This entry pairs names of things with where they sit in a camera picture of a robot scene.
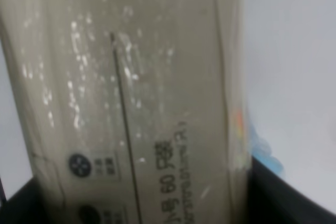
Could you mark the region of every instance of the printed label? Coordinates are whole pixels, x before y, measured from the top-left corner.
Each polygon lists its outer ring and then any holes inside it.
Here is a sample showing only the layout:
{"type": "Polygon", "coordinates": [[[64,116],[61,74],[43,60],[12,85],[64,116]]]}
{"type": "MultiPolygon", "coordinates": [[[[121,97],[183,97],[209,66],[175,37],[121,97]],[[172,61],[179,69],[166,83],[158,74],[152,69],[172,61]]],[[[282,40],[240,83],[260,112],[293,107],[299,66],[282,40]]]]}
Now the printed label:
{"type": "Polygon", "coordinates": [[[194,224],[193,192],[188,160],[187,123],[180,122],[172,137],[155,143],[156,169],[164,224],[194,224]]]}
{"type": "Polygon", "coordinates": [[[69,169],[79,178],[120,180],[118,159],[115,153],[72,154],[69,158],[69,169]]]}
{"type": "Polygon", "coordinates": [[[83,224],[128,224],[126,208],[85,205],[78,209],[78,218],[83,224]]]}

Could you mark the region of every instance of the vertical line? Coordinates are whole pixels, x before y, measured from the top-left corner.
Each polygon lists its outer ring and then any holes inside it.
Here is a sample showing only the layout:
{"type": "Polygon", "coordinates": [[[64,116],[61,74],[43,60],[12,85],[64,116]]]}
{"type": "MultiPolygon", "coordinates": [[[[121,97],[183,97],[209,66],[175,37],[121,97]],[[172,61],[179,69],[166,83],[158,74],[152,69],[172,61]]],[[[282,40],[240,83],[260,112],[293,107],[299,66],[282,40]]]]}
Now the vertical line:
{"type": "Polygon", "coordinates": [[[114,64],[115,64],[115,71],[116,71],[116,74],[117,74],[118,86],[119,86],[119,94],[120,94],[120,100],[121,100],[121,110],[122,110],[122,117],[123,117],[124,126],[125,126],[128,152],[129,152],[129,155],[130,155],[130,163],[131,163],[132,180],[133,180],[133,185],[134,185],[135,201],[136,201],[136,204],[137,204],[139,224],[142,224],[142,216],[141,216],[140,201],[139,201],[139,191],[138,191],[138,184],[137,184],[136,176],[135,176],[135,167],[134,167],[134,162],[133,162],[134,159],[133,159],[133,152],[132,152],[132,146],[131,146],[130,130],[129,130],[129,125],[128,125],[127,113],[126,113],[125,98],[124,98],[124,93],[123,93],[123,88],[122,88],[121,72],[120,72],[120,67],[119,67],[118,54],[117,54],[117,51],[115,49],[116,38],[114,37],[113,33],[110,34],[110,39],[111,39],[111,43],[112,43],[113,59],[114,59],[114,64]]]}
{"type": "Polygon", "coordinates": [[[124,212],[124,217],[125,217],[125,224],[129,224],[129,222],[128,222],[128,213],[127,213],[127,209],[126,209],[126,207],[125,206],[123,206],[123,212],[124,212]]]}
{"type": "MultiPolygon", "coordinates": [[[[226,56],[225,56],[225,52],[224,52],[224,48],[222,46],[223,43],[223,33],[221,30],[221,21],[220,21],[220,7],[219,7],[219,0],[213,0],[213,4],[214,4],[214,8],[215,8],[215,17],[214,17],[214,21],[215,21],[215,26],[216,26],[216,33],[217,33],[217,42],[218,42],[218,47],[219,47],[219,60],[220,60],[220,75],[221,75],[221,83],[222,83],[222,97],[223,97],[223,107],[224,107],[224,123],[225,123],[225,128],[224,130],[226,131],[224,134],[226,136],[226,162],[228,165],[230,165],[230,118],[229,118],[229,104],[228,104],[228,99],[227,99],[227,90],[226,90],[226,56]]],[[[234,193],[233,193],[233,182],[232,182],[232,178],[231,178],[231,170],[229,169],[226,172],[227,175],[227,189],[228,189],[228,193],[229,193],[229,203],[230,203],[230,207],[229,207],[229,218],[231,220],[231,222],[235,221],[235,214],[234,214],[234,193]]]]}
{"type": "Polygon", "coordinates": [[[43,160],[45,162],[45,164],[50,163],[52,165],[52,167],[54,168],[54,171],[56,173],[56,182],[57,182],[58,188],[59,188],[59,190],[61,192],[61,195],[62,195],[62,206],[61,206],[61,208],[66,209],[66,195],[65,195],[65,191],[62,187],[61,179],[60,179],[60,176],[59,176],[59,171],[58,171],[58,168],[57,168],[55,162],[52,161],[52,160],[49,160],[46,157],[39,156],[36,153],[31,153],[31,154],[32,154],[31,156],[33,158],[39,158],[40,160],[43,160]]]}
{"type": "Polygon", "coordinates": [[[5,196],[5,190],[1,183],[1,178],[0,178],[0,202],[2,206],[7,202],[6,196],[5,196]]]}
{"type": "Polygon", "coordinates": [[[117,173],[118,173],[118,181],[120,182],[122,180],[121,177],[121,170],[120,170],[120,165],[119,165],[119,158],[118,158],[118,154],[116,152],[114,152],[115,155],[115,165],[117,166],[117,173]]]}

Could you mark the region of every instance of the white background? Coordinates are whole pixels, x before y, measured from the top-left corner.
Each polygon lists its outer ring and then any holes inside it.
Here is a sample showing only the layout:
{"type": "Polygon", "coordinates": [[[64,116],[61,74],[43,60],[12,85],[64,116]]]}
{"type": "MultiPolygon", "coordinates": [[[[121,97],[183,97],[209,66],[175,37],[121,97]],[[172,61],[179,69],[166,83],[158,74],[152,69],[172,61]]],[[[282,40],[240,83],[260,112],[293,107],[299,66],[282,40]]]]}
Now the white background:
{"type": "MultiPolygon", "coordinates": [[[[246,0],[248,105],[285,180],[336,213],[336,0],[246,0]]],[[[31,171],[0,55],[0,175],[31,171]]]]}
{"type": "Polygon", "coordinates": [[[7,199],[31,179],[26,146],[0,46],[0,177],[7,199]]]}

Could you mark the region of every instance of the plastic wrap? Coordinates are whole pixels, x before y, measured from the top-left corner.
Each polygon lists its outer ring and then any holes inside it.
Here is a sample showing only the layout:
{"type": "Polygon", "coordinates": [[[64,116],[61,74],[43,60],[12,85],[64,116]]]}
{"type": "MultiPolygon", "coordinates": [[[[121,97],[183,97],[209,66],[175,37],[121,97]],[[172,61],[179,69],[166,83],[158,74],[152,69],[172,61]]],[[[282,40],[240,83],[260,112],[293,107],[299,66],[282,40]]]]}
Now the plastic wrap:
{"type": "Polygon", "coordinates": [[[0,0],[55,223],[235,223],[249,168],[241,0],[0,0]]]}

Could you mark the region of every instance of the black circle icon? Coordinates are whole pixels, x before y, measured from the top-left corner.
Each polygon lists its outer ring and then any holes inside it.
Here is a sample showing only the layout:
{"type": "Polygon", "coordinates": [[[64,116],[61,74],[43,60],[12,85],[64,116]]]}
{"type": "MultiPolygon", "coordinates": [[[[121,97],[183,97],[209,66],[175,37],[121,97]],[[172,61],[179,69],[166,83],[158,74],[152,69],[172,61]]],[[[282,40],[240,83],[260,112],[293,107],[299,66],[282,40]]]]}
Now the black circle icon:
{"type": "Polygon", "coordinates": [[[80,178],[88,177],[91,173],[90,161],[81,154],[73,154],[70,157],[69,167],[72,173],[80,178]]]}
{"type": "Polygon", "coordinates": [[[101,218],[97,210],[91,206],[83,206],[78,211],[79,219],[83,224],[100,224],[101,218]]]}

